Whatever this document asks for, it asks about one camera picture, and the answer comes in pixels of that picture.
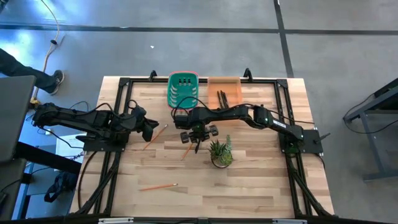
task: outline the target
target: wooden table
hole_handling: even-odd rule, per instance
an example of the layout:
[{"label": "wooden table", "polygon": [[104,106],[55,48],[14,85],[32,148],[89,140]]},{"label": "wooden table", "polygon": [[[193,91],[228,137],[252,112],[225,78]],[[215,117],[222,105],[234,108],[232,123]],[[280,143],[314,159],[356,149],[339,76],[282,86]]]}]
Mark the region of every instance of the wooden table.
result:
[{"label": "wooden table", "polygon": [[[114,105],[119,78],[104,77],[98,104],[107,102]],[[312,121],[304,80],[291,78],[288,84],[295,119]],[[204,142],[198,154],[191,150],[182,161],[182,155],[190,144],[181,143],[180,133],[183,130],[174,127],[167,107],[166,86],[166,83],[135,83],[132,88],[131,98],[146,109],[146,117],[160,123],[155,132],[165,124],[169,126],[145,151],[142,148],[146,143],[141,135],[130,135],[119,165],[112,216],[294,217],[286,161],[279,149],[277,133],[270,129],[250,128],[243,121],[214,122],[220,135],[212,139],[225,142],[226,135],[231,136],[233,163],[227,169],[215,168],[207,150],[211,141]],[[266,108],[276,110],[272,85],[242,84],[242,93],[244,103],[264,104]],[[207,102],[206,84],[200,84],[199,99]],[[312,124],[299,125],[305,129],[313,128]],[[104,153],[99,152],[88,164],[81,188],[83,203],[98,185],[103,157]],[[303,154],[303,163],[309,189],[324,208],[333,213],[322,162],[314,155]],[[172,183],[178,183],[178,186],[139,191],[145,187]],[[104,190],[101,210],[107,194],[108,187]],[[300,190],[298,197],[300,208],[305,212]],[[76,210],[77,194],[71,212]]]}]

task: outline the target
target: sneaker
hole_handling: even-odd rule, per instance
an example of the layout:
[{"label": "sneaker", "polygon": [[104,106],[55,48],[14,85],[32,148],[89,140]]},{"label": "sneaker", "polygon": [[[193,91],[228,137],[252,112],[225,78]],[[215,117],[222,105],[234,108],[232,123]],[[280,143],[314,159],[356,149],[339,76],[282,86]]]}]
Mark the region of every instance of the sneaker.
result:
[{"label": "sneaker", "polygon": [[55,78],[55,82],[57,83],[57,86],[55,87],[54,91],[50,93],[50,95],[54,95],[58,92],[58,89],[61,85],[61,83],[65,79],[65,74],[61,70],[56,70],[54,72],[54,75],[52,75]]}]

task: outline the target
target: gray floor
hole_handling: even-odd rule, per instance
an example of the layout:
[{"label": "gray floor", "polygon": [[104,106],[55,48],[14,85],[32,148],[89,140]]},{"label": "gray floor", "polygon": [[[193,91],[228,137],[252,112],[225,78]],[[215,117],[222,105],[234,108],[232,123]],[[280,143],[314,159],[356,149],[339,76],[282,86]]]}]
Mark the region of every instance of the gray floor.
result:
[{"label": "gray floor", "polygon": [[[136,27],[224,27],[276,29],[272,0],[46,1],[62,24]],[[287,29],[394,30],[395,0],[280,0]],[[11,1],[2,24],[53,24],[40,1]],[[21,62],[42,69],[54,31],[0,30],[0,47]],[[203,76],[240,76],[249,67],[256,77],[287,77],[278,34],[181,32],[62,32],[47,72],[68,74],[56,96],[39,92],[41,102],[95,105],[105,75],[148,75],[156,70],[194,70]],[[398,35],[288,35],[296,78],[304,78],[316,126],[332,135],[324,140],[326,175],[333,206],[345,218],[398,223],[398,178],[365,184],[376,171],[366,136],[348,131],[341,118],[370,93],[397,78]],[[373,119],[372,128],[383,125]],[[358,123],[353,128],[362,130]],[[59,135],[75,130],[54,127]],[[396,155],[393,125],[378,144]],[[25,123],[21,141],[54,144]]]}]

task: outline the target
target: person's leg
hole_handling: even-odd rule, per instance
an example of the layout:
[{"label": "person's leg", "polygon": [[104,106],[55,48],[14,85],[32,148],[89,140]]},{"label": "person's leg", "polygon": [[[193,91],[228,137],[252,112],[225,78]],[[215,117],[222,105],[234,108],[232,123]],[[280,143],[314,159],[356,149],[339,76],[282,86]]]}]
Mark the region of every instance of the person's leg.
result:
[{"label": "person's leg", "polygon": [[55,71],[53,76],[47,75],[44,72],[24,66],[3,49],[0,49],[0,72],[10,77],[33,75],[36,77],[35,86],[50,94],[55,94],[54,92],[58,90],[59,84],[64,79],[60,70]]}]

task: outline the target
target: desk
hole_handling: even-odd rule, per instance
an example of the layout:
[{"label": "desk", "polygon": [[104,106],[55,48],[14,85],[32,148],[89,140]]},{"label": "desk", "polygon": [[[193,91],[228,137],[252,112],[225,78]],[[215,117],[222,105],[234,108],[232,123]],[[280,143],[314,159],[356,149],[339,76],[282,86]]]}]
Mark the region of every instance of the desk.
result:
[{"label": "desk", "polygon": [[21,182],[30,182],[31,175],[24,174],[26,160],[76,174],[80,169],[78,162],[18,141],[34,83],[35,77],[29,75],[0,78],[0,189],[21,180],[5,190],[7,199],[1,209],[0,220],[12,218],[19,186]]},{"label": "desk", "polygon": [[[114,105],[120,77],[104,77],[98,104]],[[296,120],[311,121],[304,80],[288,79],[289,92]],[[147,118],[157,120],[159,131],[169,127],[145,150],[140,134],[132,133],[122,153],[111,215],[113,217],[220,217],[220,218],[292,218],[286,161],[279,149],[277,133],[270,129],[250,128],[243,121],[220,121],[220,135],[225,141],[230,134],[233,163],[227,169],[217,169],[206,149],[211,141],[203,142],[198,154],[191,150],[184,161],[181,156],[189,144],[182,144],[167,107],[166,83],[135,83],[131,99],[147,110]],[[242,84],[243,102],[264,104],[276,110],[273,86]],[[206,84],[200,84],[199,99],[207,103]],[[310,129],[311,124],[299,124]],[[98,185],[104,153],[99,152],[88,164],[82,180],[84,203]],[[307,185],[324,208],[333,213],[325,171],[319,158],[303,154]],[[140,192],[154,185],[178,183],[176,187]],[[104,190],[101,211],[108,188]],[[300,208],[304,208],[298,190]],[[75,194],[71,212],[77,210]]]}]

